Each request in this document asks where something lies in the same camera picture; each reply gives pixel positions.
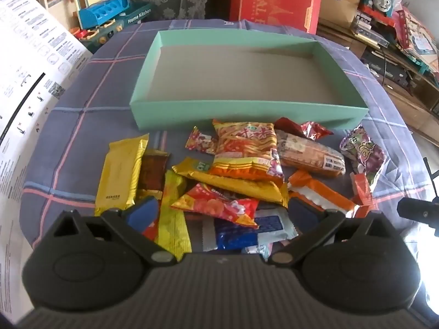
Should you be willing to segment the long yellow green snack bar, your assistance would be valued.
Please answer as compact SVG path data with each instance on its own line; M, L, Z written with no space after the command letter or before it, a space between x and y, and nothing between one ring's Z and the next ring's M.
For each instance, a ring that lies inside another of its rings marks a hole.
M184 254L192 252L185 213L172 208L172 204L184 194L186 186L184 177L172 170L166 171L156 243L173 254L178 261L182 260Z

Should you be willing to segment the orange white snack pack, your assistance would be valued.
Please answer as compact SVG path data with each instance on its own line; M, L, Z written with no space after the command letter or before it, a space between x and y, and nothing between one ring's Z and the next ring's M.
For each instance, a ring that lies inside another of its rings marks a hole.
M303 200L320 212L337 210L352 218L359 208L352 200L316 180L304 170L297 170L289 177L287 188L290 198Z

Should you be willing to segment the purple grape gummy bag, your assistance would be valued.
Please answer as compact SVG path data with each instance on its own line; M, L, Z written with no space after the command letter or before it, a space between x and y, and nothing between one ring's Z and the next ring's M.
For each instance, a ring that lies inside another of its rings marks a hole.
M382 148L373 142L363 125L358 125L342 139L339 145L342 155L350 160L357 174L366 176L369 186L375 184L388 158Z

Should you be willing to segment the dark brown candy wrapper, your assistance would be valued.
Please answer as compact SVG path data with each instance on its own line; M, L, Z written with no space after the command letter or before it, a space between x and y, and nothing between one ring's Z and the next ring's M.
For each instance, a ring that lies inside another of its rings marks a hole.
M146 150L141 158L138 190L162 191L170 155L161 150Z

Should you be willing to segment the orange striped chips bag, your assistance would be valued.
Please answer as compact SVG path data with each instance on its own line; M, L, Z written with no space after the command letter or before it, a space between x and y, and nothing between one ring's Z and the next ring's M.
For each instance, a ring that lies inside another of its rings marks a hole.
M218 136L209 172L234 179L284 182L272 123L213 121Z

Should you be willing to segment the Hello Kitty floral packet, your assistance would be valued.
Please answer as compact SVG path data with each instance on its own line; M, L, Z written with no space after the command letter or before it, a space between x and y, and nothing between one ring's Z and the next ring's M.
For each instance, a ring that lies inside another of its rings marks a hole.
M218 140L208 134L202 133L196 126L193 127L185 148L191 151L197 151L208 155L215 155Z

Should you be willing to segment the blue white wafer pack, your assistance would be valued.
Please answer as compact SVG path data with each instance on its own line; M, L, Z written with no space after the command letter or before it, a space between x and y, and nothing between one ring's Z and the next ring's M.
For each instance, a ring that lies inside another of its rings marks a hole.
M202 223L202 249L238 250L292 240L298 232L283 207L259 209L257 228L242 226L219 218L205 217Z

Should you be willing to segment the wooden tv cabinet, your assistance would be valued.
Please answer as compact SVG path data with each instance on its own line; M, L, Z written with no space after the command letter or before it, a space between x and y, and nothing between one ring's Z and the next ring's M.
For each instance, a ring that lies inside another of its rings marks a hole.
M351 30L321 21L318 36L349 48L373 71L412 132L438 145L438 86L428 73L389 45L374 45Z

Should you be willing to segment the red foil snack packet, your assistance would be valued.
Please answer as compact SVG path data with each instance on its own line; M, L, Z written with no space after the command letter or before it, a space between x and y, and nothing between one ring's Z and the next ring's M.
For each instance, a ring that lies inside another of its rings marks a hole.
M281 117L276 120L274 122L274 127L282 132L314 141L333 135L332 131L314 121L306 121L305 123L297 124L287 117Z

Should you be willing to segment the yellow snack pack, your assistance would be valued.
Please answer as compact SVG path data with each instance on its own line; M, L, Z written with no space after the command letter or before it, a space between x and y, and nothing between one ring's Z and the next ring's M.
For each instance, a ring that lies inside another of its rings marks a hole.
M141 159L148 142L149 134L144 134L109 144L95 198L95 216L135 204Z

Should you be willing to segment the clear biscuit roll pack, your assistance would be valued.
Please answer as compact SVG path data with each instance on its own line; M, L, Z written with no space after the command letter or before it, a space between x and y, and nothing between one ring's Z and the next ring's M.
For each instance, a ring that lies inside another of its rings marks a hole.
M277 149L282 166L291 166L327 177L338 177L346 171L344 156L325 145L276 130Z

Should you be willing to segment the green cardboard tray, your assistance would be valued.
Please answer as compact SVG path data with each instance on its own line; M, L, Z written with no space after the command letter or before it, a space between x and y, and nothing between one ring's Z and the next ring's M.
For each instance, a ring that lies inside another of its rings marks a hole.
M315 121L355 127L368 113L357 87L321 42L254 30L157 33L130 108L139 129L223 122Z

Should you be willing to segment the small red green candy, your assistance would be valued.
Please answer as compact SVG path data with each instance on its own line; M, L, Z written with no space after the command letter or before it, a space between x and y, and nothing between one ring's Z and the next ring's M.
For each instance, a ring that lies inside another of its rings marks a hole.
M359 206L373 206L373 195L366 175L352 172L350 180L353 188L353 203Z

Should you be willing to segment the golden long snack bar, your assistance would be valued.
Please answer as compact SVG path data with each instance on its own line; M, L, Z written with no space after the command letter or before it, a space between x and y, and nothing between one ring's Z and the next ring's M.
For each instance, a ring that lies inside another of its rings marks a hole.
M278 187L272 181L243 180L230 177L211 175L208 170L210 163L203 162L191 157L186 157L182 162L172 166L172 170L178 175L206 183L219 189L246 195L250 198L276 203L288 207L289 194L287 185L284 183Z

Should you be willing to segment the red Skittles bag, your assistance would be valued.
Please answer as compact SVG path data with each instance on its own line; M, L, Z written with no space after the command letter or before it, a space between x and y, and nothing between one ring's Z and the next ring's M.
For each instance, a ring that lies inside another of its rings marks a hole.
M255 198L215 189L205 183L197 183L171 203L173 209L208 215L253 229L259 227L254 220L258 205L259 200Z

